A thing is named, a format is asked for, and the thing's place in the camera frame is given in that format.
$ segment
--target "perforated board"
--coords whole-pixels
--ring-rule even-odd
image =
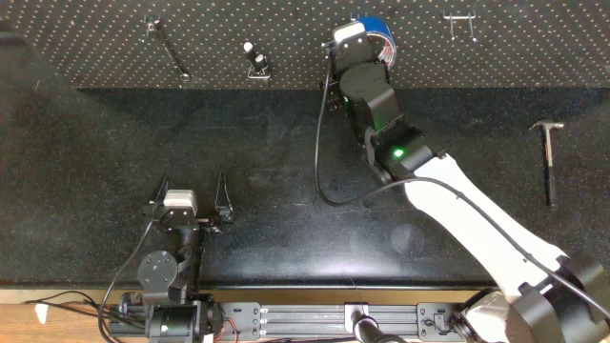
[[[455,22],[451,40],[443,12]],[[332,29],[351,17],[384,19],[398,45],[396,88],[610,87],[610,1],[525,0],[5,0],[1,15],[75,87],[265,88],[246,77],[242,44],[268,56],[273,89],[316,89]],[[185,69],[142,40],[160,15]]]

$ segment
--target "wooden surface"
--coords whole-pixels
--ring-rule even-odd
[[[38,321],[34,305],[17,305],[60,293],[58,290],[0,291],[0,342],[104,342],[97,329],[97,320],[77,313],[49,308],[46,324]],[[84,291],[99,301],[103,291]],[[112,303],[123,291],[113,293]],[[257,301],[263,304],[342,304],[358,301],[356,291],[215,291],[218,301]],[[411,304],[418,302],[463,302],[476,292],[460,291],[360,291],[362,301],[371,304]],[[79,300],[67,296],[58,302]],[[123,338],[122,342],[147,342],[145,338]],[[606,338],[602,343],[610,343]]]

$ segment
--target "hammer handle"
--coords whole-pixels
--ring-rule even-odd
[[[551,210],[556,210],[559,205],[557,203],[557,188],[555,187],[555,173],[553,172],[553,166],[548,166],[546,169],[546,191]]]

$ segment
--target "robotic arm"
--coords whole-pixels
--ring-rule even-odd
[[[335,29],[334,40],[324,45],[330,59],[326,108],[337,111],[343,100],[367,164],[383,183],[414,176],[440,181],[404,183],[404,189],[409,201],[452,234],[501,289],[482,294],[457,313],[460,335],[489,342],[602,340],[609,334],[607,312],[604,316],[566,286],[573,283],[576,292],[585,291],[607,309],[610,288],[603,267],[584,255],[569,258],[527,231],[477,189],[448,153],[407,122],[389,84],[388,64],[374,57],[367,36],[371,22],[381,21],[364,19]],[[553,275],[570,282],[557,282]]]

